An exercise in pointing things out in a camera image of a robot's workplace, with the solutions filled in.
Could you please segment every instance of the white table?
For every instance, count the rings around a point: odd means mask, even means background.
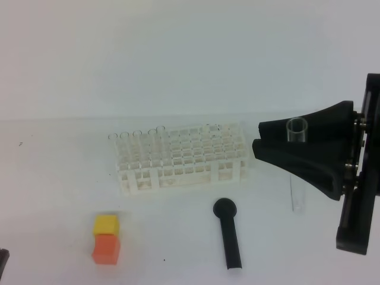
[[[1,122],[0,246],[11,255],[1,283],[377,284],[377,200],[368,254],[360,256],[335,248],[343,199],[332,201],[308,185],[306,213],[297,216],[289,174],[261,161],[253,160],[241,185],[120,195],[111,132],[240,121],[251,142],[258,122],[294,115],[300,114]],[[225,265],[212,211],[220,197],[237,205],[242,270]],[[104,212],[121,218],[115,267],[91,258],[93,219]]]

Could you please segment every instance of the black handle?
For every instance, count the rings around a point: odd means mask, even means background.
[[[235,223],[232,218],[221,218],[221,234],[223,236],[224,253],[226,254],[227,269],[242,268],[238,237],[236,236]]]

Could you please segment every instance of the orange block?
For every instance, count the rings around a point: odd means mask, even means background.
[[[114,235],[97,235],[95,237],[95,248],[92,254],[96,264],[118,263],[120,241]]]

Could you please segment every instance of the black rubber bulb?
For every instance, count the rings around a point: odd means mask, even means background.
[[[233,221],[237,212],[236,205],[232,200],[222,198],[216,201],[213,210],[215,216],[220,219],[227,269],[242,268],[238,237],[236,236],[235,223]]]

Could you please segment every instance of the black object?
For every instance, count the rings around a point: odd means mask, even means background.
[[[380,194],[380,74],[368,74],[361,113],[343,101],[302,116],[308,142],[287,142],[288,119],[259,124],[257,159],[297,175],[333,200],[345,194],[337,248],[365,255],[375,196]],[[357,175],[364,147],[363,167]]]
[[[233,221],[237,212],[236,205],[228,198],[221,198],[216,201],[213,210],[215,216],[220,219],[227,269],[242,268],[238,238],[236,237],[235,223]]]
[[[5,264],[7,264],[9,257],[10,257],[10,252],[6,249],[0,248],[0,280],[5,268]]]

